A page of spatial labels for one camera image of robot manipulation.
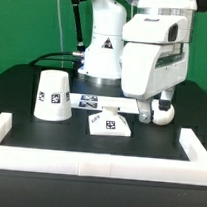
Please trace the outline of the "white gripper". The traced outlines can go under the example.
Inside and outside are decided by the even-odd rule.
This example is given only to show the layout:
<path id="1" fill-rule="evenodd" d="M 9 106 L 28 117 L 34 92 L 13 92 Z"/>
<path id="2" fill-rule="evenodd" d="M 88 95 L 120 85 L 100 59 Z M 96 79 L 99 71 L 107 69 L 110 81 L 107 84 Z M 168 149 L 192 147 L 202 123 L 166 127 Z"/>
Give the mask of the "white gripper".
<path id="1" fill-rule="evenodd" d="M 152 120 L 151 102 L 160 94 L 158 108 L 168 111 L 172 106 L 175 86 L 187 76 L 189 44 L 149 45 L 129 42 L 123 48 L 121 86 L 127 97 L 137 101 L 139 121 Z"/>

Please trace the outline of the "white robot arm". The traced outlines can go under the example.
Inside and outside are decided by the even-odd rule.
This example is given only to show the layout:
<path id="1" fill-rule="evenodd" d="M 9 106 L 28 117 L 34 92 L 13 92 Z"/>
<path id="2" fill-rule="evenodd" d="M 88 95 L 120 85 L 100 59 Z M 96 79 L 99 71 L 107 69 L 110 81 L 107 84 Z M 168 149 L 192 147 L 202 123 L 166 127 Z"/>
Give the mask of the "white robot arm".
<path id="1" fill-rule="evenodd" d="M 128 19 L 114 0 L 92 0 L 93 31 L 81 77 L 121 84 L 137 101 L 139 120 L 166 125 L 174 118 L 175 85 L 185 80 L 194 16 L 207 0 L 126 0 Z"/>

